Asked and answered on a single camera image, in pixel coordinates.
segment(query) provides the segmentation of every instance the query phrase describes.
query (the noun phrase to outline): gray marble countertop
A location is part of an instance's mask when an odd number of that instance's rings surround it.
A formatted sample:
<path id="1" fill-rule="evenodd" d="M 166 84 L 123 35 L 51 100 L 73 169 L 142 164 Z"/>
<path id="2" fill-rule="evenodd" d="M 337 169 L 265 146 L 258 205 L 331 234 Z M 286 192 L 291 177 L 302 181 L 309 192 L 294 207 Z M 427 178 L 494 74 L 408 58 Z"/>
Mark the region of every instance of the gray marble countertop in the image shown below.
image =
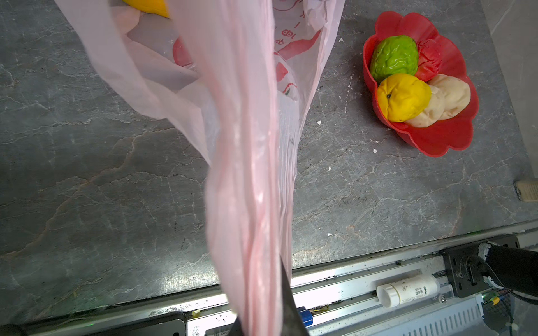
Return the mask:
<path id="1" fill-rule="evenodd" d="M 52 0 L 0 9 L 0 324 L 217 283 L 199 153 L 103 83 Z M 373 114 L 360 52 L 385 10 L 462 51 L 467 150 L 428 158 Z M 479 0 L 348 0 L 299 147 L 294 267 L 535 219 L 513 188 L 531 175 Z"/>

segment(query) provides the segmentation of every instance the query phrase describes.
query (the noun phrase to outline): yellow toy fruit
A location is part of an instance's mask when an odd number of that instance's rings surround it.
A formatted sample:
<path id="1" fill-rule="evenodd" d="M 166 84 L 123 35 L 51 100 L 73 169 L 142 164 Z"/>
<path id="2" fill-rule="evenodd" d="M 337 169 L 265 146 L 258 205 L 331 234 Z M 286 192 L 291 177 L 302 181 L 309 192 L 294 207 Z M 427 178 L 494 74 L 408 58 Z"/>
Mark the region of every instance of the yellow toy fruit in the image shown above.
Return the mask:
<path id="1" fill-rule="evenodd" d="M 395 123 L 418 116 L 428 106 L 430 98 L 430 86 L 408 74 L 389 76 L 377 88 L 381 113 Z"/>
<path id="2" fill-rule="evenodd" d="M 127 5 L 149 14 L 158 14 L 165 18 L 168 16 L 164 0 L 123 0 Z"/>

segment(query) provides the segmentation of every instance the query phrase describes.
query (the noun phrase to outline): green toy fruit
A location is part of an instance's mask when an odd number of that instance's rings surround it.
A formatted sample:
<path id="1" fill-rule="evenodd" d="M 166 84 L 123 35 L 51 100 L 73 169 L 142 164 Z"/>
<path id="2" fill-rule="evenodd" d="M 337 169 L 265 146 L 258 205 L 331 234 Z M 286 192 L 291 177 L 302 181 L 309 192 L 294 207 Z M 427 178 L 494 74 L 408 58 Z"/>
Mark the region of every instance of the green toy fruit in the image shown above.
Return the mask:
<path id="1" fill-rule="evenodd" d="M 379 84 L 394 74 L 415 75 L 419 66 L 419 51 L 409 36 L 387 37 L 376 47 L 370 63 L 370 73 Z"/>

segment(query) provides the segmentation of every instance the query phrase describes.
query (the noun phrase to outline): plastic bag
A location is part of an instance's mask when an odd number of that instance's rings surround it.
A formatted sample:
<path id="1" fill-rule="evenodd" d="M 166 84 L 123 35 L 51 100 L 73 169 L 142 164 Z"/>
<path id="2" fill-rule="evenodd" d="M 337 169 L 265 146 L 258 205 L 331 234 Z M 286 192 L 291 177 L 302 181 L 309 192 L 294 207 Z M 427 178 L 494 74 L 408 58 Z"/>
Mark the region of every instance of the plastic bag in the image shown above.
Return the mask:
<path id="1" fill-rule="evenodd" d="M 210 164 L 206 236 L 222 288 L 246 334 L 280 334 L 299 137 L 344 0 L 168 0 L 196 71 L 170 57 L 169 25 L 148 25 L 162 45 L 130 38 L 148 14 L 56 3 L 99 75 L 139 113 L 168 118 Z"/>

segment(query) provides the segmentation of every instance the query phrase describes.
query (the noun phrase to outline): red flower-shaped bowl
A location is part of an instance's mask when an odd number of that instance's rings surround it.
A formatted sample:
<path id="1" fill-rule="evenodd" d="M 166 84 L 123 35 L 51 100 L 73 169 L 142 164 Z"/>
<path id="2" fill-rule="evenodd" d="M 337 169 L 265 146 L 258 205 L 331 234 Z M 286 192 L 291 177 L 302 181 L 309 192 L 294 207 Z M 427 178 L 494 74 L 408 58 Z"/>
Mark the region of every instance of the red flower-shaped bowl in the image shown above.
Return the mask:
<path id="1" fill-rule="evenodd" d="M 377 83 L 370 74 L 370 61 L 377 44 L 390 36 L 407 35 L 418 44 L 421 41 L 433 39 L 441 45 L 440 74 L 457 77 L 469 84 L 471 102 L 465 110 L 452 119 L 440 120 L 425 128 L 409 126 L 405 123 L 393 123 L 385 119 L 377 103 Z M 447 153 L 449 148 L 462 151 L 469 147 L 472 141 L 472 120 L 478 113 L 478 94 L 475 86 L 467 77 L 467 68 L 461 52 L 452 41 L 439 35 L 435 26 L 417 13 L 402 16 L 396 12 L 384 12 L 376 22 L 376 34 L 370 36 L 363 48 L 364 81 L 372 92 L 372 105 L 379 120 L 394 129 L 408 144 L 418 148 L 422 153 L 432 158 L 439 158 Z"/>

